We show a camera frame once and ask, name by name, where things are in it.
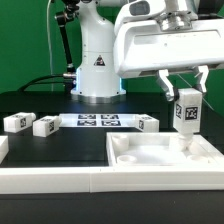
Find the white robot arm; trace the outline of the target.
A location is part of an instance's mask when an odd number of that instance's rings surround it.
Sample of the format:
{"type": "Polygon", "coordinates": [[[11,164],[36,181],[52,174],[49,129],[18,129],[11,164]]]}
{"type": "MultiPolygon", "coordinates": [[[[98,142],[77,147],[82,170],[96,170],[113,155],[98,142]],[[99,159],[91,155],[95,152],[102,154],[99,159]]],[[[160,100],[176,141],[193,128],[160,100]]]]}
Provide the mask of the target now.
{"type": "Polygon", "coordinates": [[[193,73],[205,92],[211,69],[224,68],[224,18],[204,10],[216,0],[81,0],[82,63],[74,98],[109,103],[125,95],[121,81],[155,76],[169,101],[171,74],[193,73]]]}

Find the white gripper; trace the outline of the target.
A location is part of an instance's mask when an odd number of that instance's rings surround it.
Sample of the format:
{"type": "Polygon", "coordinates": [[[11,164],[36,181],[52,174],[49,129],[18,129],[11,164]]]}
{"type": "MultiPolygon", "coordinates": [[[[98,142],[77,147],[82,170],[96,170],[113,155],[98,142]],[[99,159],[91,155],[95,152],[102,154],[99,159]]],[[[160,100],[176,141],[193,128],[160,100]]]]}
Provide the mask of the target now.
{"type": "Polygon", "coordinates": [[[195,88],[205,94],[208,68],[224,68],[224,18],[198,14],[194,0],[134,0],[121,8],[114,33],[115,73],[135,78],[158,71],[168,101],[175,97],[169,72],[194,69],[195,88]]]}

